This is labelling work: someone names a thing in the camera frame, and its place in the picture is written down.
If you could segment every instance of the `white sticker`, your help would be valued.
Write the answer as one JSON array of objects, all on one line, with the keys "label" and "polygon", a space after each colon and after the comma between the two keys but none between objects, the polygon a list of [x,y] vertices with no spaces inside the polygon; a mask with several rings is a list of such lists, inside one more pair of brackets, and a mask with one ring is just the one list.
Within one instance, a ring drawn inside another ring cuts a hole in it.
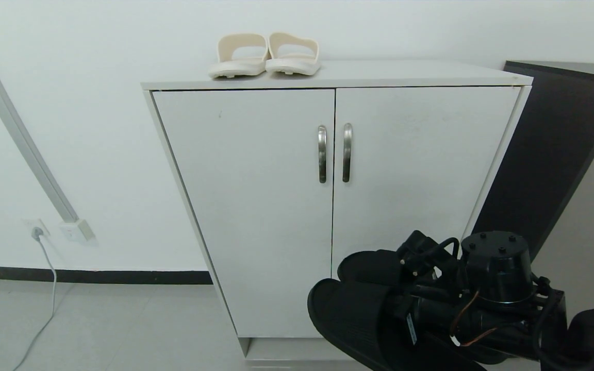
[{"label": "white sticker", "polygon": [[407,325],[409,326],[409,335],[412,338],[412,345],[417,344],[417,332],[414,330],[414,322],[412,322],[412,314],[407,314]]}]

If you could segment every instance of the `orange wire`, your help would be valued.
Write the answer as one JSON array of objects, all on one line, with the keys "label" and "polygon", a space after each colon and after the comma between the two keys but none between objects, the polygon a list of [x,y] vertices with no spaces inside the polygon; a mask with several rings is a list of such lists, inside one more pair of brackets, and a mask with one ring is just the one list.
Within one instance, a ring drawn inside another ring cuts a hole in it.
[{"label": "orange wire", "polygon": [[457,317],[455,317],[455,319],[453,320],[453,322],[451,324],[450,336],[455,335],[455,328],[457,328],[457,323],[460,322],[460,318],[462,318],[462,315],[464,314],[464,312],[466,312],[467,309],[469,309],[469,306],[471,306],[471,304],[476,300],[476,298],[478,297],[478,295],[480,293],[481,293],[480,290],[476,291],[476,293],[473,295],[473,298],[471,298],[471,300],[467,303],[467,305],[465,305],[464,308],[462,308],[462,310],[460,310],[460,312],[457,314]]},{"label": "orange wire", "polygon": [[485,338],[485,336],[490,335],[491,333],[497,331],[497,329],[498,329],[498,327],[493,327],[491,329],[488,329],[484,333],[481,333],[481,335],[476,336],[476,338],[474,340],[467,341],[466,343],[460,344],[460,347],[469,347],[469,345],[472,345],[473,343],[477,342],[478,340]]}]

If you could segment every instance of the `cabinet base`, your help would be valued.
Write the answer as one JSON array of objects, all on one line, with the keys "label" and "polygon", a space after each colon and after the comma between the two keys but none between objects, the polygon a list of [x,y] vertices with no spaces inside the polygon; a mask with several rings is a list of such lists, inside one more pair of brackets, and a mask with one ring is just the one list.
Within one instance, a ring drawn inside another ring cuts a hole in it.
[{"label": "cabinet base", "polygon": [[246,360],[265,361],[353,361],[324,339],[251,338]]}]

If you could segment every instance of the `gray floor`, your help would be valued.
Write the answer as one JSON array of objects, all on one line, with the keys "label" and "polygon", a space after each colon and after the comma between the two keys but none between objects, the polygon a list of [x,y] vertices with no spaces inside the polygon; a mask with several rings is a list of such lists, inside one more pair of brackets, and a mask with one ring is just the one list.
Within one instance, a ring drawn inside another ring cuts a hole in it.
[{"label": "gray floor", "polygon": [[[51,283],[0,280],[0,370],[10,371],[50,313]],[[58,284],[54,320],[20,371],[252,369],[212,286]],[[308,364],[268,369],[322,369]],[[351,362],[336,371],[364,369]],[[536,370],[506,361],[490,370]]]}]

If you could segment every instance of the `cabinet door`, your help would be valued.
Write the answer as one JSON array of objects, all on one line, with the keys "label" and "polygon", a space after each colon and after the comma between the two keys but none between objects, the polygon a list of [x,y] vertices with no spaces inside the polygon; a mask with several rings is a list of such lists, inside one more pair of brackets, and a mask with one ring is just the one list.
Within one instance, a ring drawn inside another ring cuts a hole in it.
[{"label": "cabinet door", "polygon": [[[412,230],[460,238],[519,88],[338,89],[333,271],[362,250],[397,249]],[[342,181],[345,124],[352,127]]]},{"label": "cabinet door", "polygon": [[332,264],[334,91],[153,96],[238,336],[320,336],[306,298]]}]

